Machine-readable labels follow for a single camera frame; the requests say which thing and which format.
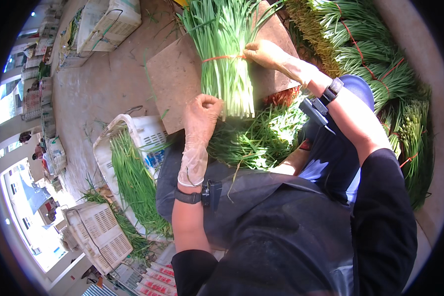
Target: concrete floor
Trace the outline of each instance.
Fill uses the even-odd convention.
[[[76,11],[87,0],[69,0],[64,8],[59,32],[66,29]],[[142,25],[113,52],[95,52],[80,68],[56,72],[59,57],[57,46],[52,59],[53,109],[56,127],[66,152],[68,165],[63,176],[66,190],[77,201],[89,189],[86,176],[97,171],[92,145],[102,132],[95,122],[112,121],[131,107],[143,105],[147,115],[158,115],[145,73],[143,55],[148,61],[176,40],[172,14],[163,0],[141,0]],[[154,12],[152,21],[148,16]],[[132,113],[142,116],[144,111]],[[99,172],[94,184],[101,182]]]

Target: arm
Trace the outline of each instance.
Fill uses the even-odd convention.
[[[179,191],[200,193],[207,168],[207,145],[222,111],[223,101],[209,95],[199,95],[184,111],[185,147],[178,174]],[[201,202],[186,204],[174,201],[172,226],[176,252],[211,248],[204,232],[204,209]]]
[[[332,79],[321,73],[315,66],[290,56],[267,40],[247,44],[243,53],[260,65],[278,70],[298,81],[316,97],[320,97],[332,83]],[[339,129],[357,149],[360,165],[378,149],[391,150],[388,137],[376,116],[346,88],[342,88],[337,98],[328,104],[327,108]]]

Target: wooden board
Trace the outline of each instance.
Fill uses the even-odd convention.
[[[268,8],[260,3],[260,13]],[[257,40],[267,39],[292,56],[298,57],[288,32],[277,15],[266,22],[257,34]],[[189,34],[184,35],[163,49],[147,62],[147,70],[156,95],[160,114],[166,115],[163,124],[167,133],[183,129],[182,115],[186,103],[201,93],[201,58]],[[278,71],[268,70],[256,63],[249,65],[254,99],[299,85]]]

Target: plastic glove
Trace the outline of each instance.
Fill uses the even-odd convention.
[[[222,109],[222,100],[204,94],[186,105],[183,116],[186,143],[178,174],[181,185],[197,186],[204,181],[208,158],[206,149]]]
[[[243,54],[261,66],[277,70],[296,80],[304,88],[319,72],[316,66],[289,55],[278,45],[268,40],[257,40],[245,46]]]

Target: pile of green vegetables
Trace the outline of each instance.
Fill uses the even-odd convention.
[[[84,193],[82,198],[85,201],[89,202],[96,202],[98,204],[109,204],[108,201],[103,198],[100,193],[97,192],[92,182],[90,182],[89,180],[88,182],[90,185],[90,189],[86,193]],[[148,243],[148,240],[142,237],[141,234],[136,231],[135,227],[131,225],[131,222],[127,219],[127,217],[125,217],[124,213],[116,208],[114,203],[109,205],[113,211],[113,214],[115,215],[117,223],[119,224],[120,228],[122,228],[122,231],[133,247],[133,251],[130,253],[130,257],[139,260],[140,262],[144,263],[146,267],[149,267],[150,265],[148,257],[150,255],[150,244]]]
[[[255,117],[253,87],[243,56],[283,0],[259,15],[261,0],[192,0],[179,15],[201,57],[202,92],[225,101],[226,116]]]
[[[372,1],[289,0],[287,10],[322,60],[326,74],[358,75],[369,84],[375,114],[384,124],[400,163],[404,163],[411,205],[421,207],[433,171],[427,118],[430,91],[404,59]]]
[[[112,165],[124,211],[130,206],[147,234],[162,234],[166,238],[171,238],[173,236],[171,225],[156,211],[154,181],[130,137],[128,128],[123,127],[119,133],[113,135],[110,144]]]
[[[291,106],[273,106],[255,112],[255,118],[218,122],[207,152],[221,163],[248,169],[276,167],[298,146],[297,133],[308,120],[299,109],[307,96],[298,95]]]

